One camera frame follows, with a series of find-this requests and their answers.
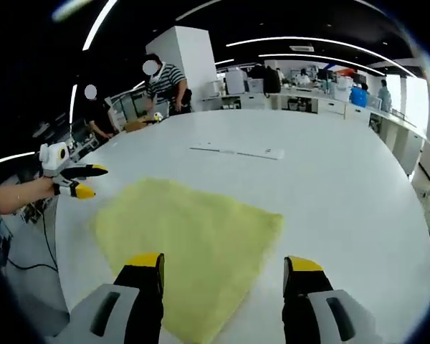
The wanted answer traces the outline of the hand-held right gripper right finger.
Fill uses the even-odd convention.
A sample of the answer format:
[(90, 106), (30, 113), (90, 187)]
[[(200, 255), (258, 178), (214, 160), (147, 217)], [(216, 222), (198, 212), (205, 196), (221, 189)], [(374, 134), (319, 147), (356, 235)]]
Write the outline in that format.
[(372, 314), (323, 268), (296, 256), (284, 259), (282, 321), (287, 343), (382, 343)]

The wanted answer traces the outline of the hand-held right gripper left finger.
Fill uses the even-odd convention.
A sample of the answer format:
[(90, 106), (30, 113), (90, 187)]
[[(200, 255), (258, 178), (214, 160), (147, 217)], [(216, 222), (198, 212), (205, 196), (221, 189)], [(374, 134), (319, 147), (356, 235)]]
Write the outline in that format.
[(157, 343), (163, 319), (163, 253), (139, 254), (112, 284), (100, 285), (47, 343)]

